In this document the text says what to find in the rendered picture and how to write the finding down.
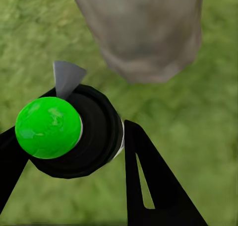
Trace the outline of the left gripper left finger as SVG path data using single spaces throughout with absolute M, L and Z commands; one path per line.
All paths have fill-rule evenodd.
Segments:
M 0 134 L 0 214 L 28 161 L 16 138 L 15 126 Z

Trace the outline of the pesticide atomizer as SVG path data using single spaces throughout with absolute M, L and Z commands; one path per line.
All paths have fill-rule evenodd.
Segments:
M 105 94 L 80 84 L 85 68 L 53 62 L 55 87 L 16 118 L 16 138 L 28 158 L 51 177 L 89 176 L 125 147 L 124 122 Z

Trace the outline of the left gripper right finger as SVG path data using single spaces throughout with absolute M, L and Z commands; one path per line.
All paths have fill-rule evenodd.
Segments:
M 128 226 L 208 226 L 143 128 L 124 122 Z M 155 209 L 144 206 L 138 154 Z

